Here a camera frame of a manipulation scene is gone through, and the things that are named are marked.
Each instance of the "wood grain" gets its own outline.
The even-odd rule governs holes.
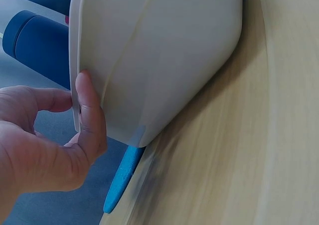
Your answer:
[[[319,224],[319,0],[244,0],[231,58],[102,225]]]

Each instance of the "white plastic container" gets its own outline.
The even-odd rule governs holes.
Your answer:
[[[146,146],[227,60],[241,24],[242,0],[81,0],[80,5],[72,0],[77,130],[75,77],[87,68],[102,99],[108,136]]]

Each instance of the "finger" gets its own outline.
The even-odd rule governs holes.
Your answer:
[[[102,118],[99,97],[87,71],[79,73],[75,86],[81,106],[81,132],[78,145],[85,153],[89,164],[92,164],[97,157],[101,140]]]
[[[72,107],[71,93],[61,89],[30,88],[36,100],[38,111],[63,112]]]

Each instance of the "gray floor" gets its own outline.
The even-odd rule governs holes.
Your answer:
[[[64,16],[26,0],[0,0],[0,32],[21,10],[44,15],[58,22]],[[60,86],[6,55],[0,39],[0,87],[29,85],[33,87]],[[40,112],[35,128],[60,144],[74,134],[72,111]],[[97,225],[103,214],[103,203],[126,145],[109,140],[109,149],[91,168],[85,184],[73,192],[21,195],[5,225]]]

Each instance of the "hand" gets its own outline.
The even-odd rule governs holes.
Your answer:
[[[88,72],[78,75],[76,90],[81,132],[59,146],[33,126],[40,110],[70,109],[69,92],[26,86],[0,89],[0,203],[8,204],[4,197],[10,200],[25,192],[76,189],[97,157],[106,151],[104,113]]]

